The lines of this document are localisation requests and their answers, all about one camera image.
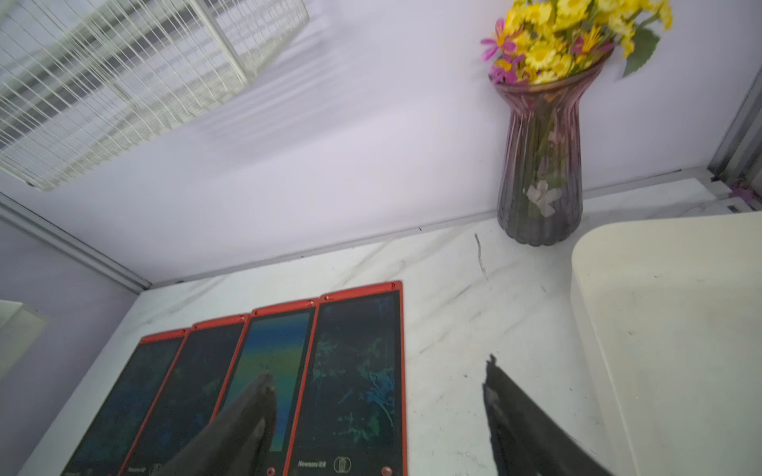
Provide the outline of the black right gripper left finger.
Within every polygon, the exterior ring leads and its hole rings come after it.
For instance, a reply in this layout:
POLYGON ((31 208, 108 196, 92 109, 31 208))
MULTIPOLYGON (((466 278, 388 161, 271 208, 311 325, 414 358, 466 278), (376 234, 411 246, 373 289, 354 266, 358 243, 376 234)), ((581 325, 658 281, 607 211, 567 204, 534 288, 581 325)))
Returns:
POLYGON ((258 376, 160 475, 259 475, 277 426, 277 392, 271 374, 258 376))

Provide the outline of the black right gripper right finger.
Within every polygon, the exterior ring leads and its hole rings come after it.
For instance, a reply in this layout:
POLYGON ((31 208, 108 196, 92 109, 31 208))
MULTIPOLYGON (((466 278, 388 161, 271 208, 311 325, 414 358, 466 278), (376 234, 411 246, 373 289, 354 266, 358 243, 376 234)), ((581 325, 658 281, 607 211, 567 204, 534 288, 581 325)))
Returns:
POLYGON ((491 356, 482 385, 499 475, 608 475, 491 356))

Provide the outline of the red writing tablet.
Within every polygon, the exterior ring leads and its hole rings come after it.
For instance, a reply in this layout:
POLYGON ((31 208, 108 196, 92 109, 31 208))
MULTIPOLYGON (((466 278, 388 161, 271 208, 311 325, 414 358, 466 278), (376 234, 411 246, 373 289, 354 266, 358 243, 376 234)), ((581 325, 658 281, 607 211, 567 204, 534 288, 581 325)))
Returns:
POLYGON ((401 282, 319 298, 286 472, 407 474, 401 282))
POLYGON ((317 302, 304 299, 256 309, 246 321, 242 345, 233 360, 214 416, 219 418, 224 414, 265 373, 274 380, 276 412, 271 445, 261 468, 250 465, 251 458, 261 451, 251 436, 240 436, 224 444, 226 449, 238 450, 232 460, 235 475, 286 473, 316 311, 317 302))
POLYGON ((140 340, 63 474, 118 474, 187 334, 178 329, 140 340))
POLYGON ((192 326, 123 475, 154 474, 210 422, 245 323, 245 315, 234 315, 192 326))

